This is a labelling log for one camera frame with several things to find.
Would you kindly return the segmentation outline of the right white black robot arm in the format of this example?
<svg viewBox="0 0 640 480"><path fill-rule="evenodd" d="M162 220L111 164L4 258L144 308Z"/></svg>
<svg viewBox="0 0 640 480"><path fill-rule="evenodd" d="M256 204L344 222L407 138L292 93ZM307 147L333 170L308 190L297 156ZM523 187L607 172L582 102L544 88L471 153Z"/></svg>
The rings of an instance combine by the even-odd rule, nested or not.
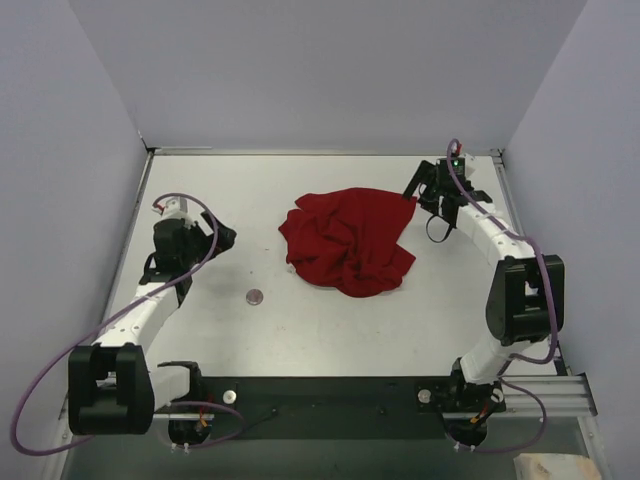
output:
<svg viewBox="0 0 640 480"><path fill-rule="evenodd" d="M547 341L551 350L557 346L564 323L564 263L556 255L537 253L516 233L492 198L472 186L460 156L421 161L402 196L443 220L450 231L465 234L494 271L486 333L454 362L449 377L419 387L418 398L446 413L499 407L499 379L509 366L534 363L524 352L535 343Z"/></svg>

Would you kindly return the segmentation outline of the red t-shirt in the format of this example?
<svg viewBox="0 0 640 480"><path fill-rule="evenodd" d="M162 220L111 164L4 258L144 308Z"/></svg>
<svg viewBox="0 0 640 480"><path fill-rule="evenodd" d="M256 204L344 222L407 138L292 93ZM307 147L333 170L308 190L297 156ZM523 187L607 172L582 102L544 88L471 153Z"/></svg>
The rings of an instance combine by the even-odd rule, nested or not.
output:
<svg viewBox="0 0 640 480"><path fill-rule="evenodd" d="M305 194L279 226L286 263L307 283L350 297L392 291L416 260L398 244L416 204L371 188Z"/></svg>

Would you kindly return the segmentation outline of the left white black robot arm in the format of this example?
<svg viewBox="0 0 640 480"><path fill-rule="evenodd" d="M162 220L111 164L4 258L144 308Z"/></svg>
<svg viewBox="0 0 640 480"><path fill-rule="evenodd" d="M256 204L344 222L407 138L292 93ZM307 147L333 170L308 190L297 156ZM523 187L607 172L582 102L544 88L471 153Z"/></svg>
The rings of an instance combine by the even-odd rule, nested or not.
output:
<svg viewBox="0 0 640 480"><path fill-rule="evenodd" d="M184 213L153 227L147 257L131 305L90 345L68 358L69 427L75 435L144 434L154 414L174 403L183 411L207 399L201 370L193 361L150 366L146 355L169 317L184 303L191 271L230 250L236 232L208 214L212 232Z"/></svg>

